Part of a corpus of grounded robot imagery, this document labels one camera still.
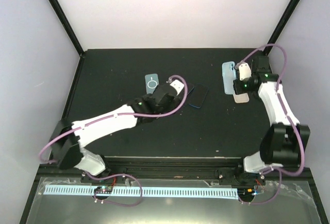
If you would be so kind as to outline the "black frame post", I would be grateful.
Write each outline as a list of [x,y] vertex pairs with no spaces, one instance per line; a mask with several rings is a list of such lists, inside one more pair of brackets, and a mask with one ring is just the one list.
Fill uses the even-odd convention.
[[65,12],[63,11],[61,4],[58,0],[48,0],[52,9],[54,10],[57,18],[59,19],[62,27],[64,28],[65,32],[67,33],[70,41],[72,42],[74,48],[76,49],[78,55],[81,57],[85,54]]
[[281,33],[283,32],[284,28],[286,27],[288,21],[290,20],[291,16],[293,15],[296,7],[298,6],[301,0],[290,0],[287,4],[282,16],[280,17],[277,25],[275,26],[269,40],[268,44],[275,44],[280,37]]

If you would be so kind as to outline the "right black frame post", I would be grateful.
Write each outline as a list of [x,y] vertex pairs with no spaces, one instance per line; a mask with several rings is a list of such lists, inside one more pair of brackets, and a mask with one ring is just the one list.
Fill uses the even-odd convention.
[[296,7],[298,6],[301,0],[290,0],[287,4],[282,16],[280,17],[277,25],[275,26],[269,40],[268,44],[275,44],[280,37],[281,33],[283,32],[284,28],[286,27],[288,21],[290,20],[291,16],[293,15]]

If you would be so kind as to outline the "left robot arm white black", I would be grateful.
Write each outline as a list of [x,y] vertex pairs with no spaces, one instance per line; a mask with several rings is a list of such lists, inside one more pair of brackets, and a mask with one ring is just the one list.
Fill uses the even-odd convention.
[[115,132],[150,123],[160,115],[172,114],[182,103],[180,94],[184,90],[185,85],[174,80],[103,115],[75,122],[60,120],[51,136],[53,159],[58,168],[84,170],[98,182],[106,182],[110,168],[104,157],[87,150],[87,145]]

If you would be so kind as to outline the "dark blue phone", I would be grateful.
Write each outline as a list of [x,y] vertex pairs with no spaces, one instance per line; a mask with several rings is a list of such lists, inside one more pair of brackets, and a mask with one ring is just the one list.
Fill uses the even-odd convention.
[[204,103],[208,91],[208,87],[201,84],[196,84],[189,98],[188,105],[200,109]]

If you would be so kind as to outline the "circuit board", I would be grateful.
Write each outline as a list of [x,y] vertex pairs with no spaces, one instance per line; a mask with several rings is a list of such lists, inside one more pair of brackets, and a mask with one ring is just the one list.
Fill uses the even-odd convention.
[[259,195],[259,194],[262,194],[264,193],[264,190],[263,189],[257,189],[257,188],[247,188],[247,189],[244,189],[243,190],[243,193],[242,195],[251,195],[251,196],[256,196],[256,195]]
[[94,189],[94,194],[111,194],[112,186],[98,186]]

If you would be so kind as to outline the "teal phone from blue case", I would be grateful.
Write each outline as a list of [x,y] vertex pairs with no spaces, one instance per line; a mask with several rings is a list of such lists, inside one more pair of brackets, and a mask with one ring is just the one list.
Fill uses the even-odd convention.
[[[186,86],[187,86],[187,95],[189,95],[192,92],[192,90],[194,89],[194,85],[191,83],[187,83]],[[180,94],[181,94],[181,97],[185,96],[185,86],[183,86],[183,89]]]

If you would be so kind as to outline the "left circuit board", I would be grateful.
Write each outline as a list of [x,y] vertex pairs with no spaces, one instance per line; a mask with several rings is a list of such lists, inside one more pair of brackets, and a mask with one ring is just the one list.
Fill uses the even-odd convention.
[[98,186],[94,189],[94,194],[111,194],[112,186]]

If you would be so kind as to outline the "beige phone case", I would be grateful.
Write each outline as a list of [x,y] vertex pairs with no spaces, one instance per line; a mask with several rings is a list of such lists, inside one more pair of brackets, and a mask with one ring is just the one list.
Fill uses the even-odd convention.
[[234,94],[233,98],[234,98],[235,103],[237,103],[237,104],[247,103],[250,100],[248,93],[239,94],[239,95]]

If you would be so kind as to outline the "black aluminium front rail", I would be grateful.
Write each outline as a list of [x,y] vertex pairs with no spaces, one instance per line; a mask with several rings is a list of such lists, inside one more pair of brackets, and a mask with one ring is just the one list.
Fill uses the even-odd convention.
[[215,180],[220,184],[250,185],[256,179],[260,180],[258,173],[246,173],[243,169],[242,159],[215,158],[215,159],[183,159],[183,158],[106,158],[106,170],[96,175],[97,180],[87,176],[82,169],[60,169],[57,165],[40,165],[36,179],[42,177],[73,177],[80,178],[82,182],[98,184],[105,182],[105,177],[120,174],[132,175],[141,179],[160,180]]

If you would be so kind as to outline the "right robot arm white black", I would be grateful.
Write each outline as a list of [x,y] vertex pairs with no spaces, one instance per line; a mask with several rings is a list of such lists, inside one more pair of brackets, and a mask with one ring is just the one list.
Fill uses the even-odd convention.
[[259,151],[244,158],[243,166],[234,172],[235,180],[247,184],[253,173],[262,174],[275,169],[289,176],[300,175],[305,165],[310,128],[302,125],[291,111],[280,76],[271,71],[269,58],[257,57],[252,64],[240,62],[234,69],[235,94],[256,95],[263,102],[270,122]]

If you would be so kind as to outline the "light blue phone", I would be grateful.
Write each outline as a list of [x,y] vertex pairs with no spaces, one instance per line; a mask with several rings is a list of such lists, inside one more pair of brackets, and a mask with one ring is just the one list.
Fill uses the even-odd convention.
[[227,95],[234,95],[234,80],[236,80],[235,62],[225,62],[222,64],[222,78],[224,92]]

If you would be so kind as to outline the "left black frame post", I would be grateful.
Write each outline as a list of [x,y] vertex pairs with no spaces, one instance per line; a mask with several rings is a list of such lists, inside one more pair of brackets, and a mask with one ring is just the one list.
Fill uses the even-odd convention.
[[54,10],[57,18],[59,19],[62,27],[64,28],[65,32],[67,33],[70,41],[72,42],[74,48],[76,49],[78,55],[81,57],[85,54],[65,12],[63,11],[61,4],[58,0],[48,0],[52,9]]

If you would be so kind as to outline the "right circuit board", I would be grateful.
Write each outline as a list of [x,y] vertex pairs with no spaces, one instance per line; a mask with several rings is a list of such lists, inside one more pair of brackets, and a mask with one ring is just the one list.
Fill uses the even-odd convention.
[[264,193],[264,190],[263,189],[257,189],[257,188],[247,188],[247,189],[244,189],[243,190],[243,193],[242,195],[251,195],[251,196],[256,196],[256,195],[259,195],[259,194],[262,194]]

